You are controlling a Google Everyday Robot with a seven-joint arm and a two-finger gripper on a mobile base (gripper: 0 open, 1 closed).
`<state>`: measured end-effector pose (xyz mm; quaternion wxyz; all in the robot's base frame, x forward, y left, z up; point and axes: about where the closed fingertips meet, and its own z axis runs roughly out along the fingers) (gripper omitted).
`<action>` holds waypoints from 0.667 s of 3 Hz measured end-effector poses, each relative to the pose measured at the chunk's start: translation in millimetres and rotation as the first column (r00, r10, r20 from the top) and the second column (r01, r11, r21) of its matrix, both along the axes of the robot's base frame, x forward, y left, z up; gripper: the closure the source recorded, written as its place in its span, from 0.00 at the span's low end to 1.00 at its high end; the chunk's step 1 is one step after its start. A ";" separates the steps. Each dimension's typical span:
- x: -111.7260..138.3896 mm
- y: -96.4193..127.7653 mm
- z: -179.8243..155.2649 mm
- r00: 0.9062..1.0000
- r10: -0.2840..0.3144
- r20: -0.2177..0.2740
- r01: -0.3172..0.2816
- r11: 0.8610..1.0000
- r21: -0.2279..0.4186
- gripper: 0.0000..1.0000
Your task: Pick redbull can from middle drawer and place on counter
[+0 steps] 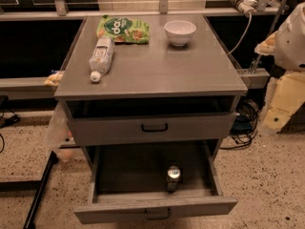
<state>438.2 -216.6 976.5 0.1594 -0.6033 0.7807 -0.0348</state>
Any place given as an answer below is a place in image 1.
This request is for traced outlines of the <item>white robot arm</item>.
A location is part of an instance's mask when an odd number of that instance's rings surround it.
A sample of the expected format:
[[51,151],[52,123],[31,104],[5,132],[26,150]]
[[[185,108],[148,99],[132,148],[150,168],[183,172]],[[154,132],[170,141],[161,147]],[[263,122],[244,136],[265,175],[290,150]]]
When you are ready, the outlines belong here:
[[298,4],[277,31],[258,44],[259,55],[272,55],[285,73],[268,84],[261,130],[277,133],[305,103],[305,2]]

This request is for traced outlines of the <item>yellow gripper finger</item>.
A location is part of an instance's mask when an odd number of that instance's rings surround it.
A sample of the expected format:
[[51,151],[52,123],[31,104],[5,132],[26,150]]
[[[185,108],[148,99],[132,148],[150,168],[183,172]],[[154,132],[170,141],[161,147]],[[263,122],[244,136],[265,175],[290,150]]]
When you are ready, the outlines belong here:
[[305,73],[287,72],[275,83],[272,97],[266,101],[267,110],[262,127],[267,133],[277,133],[305,103]]
[[257,44],[254,52],[260,55],[274,55],[275,54],[275,37],[276,31],[268,36],[264,41]]

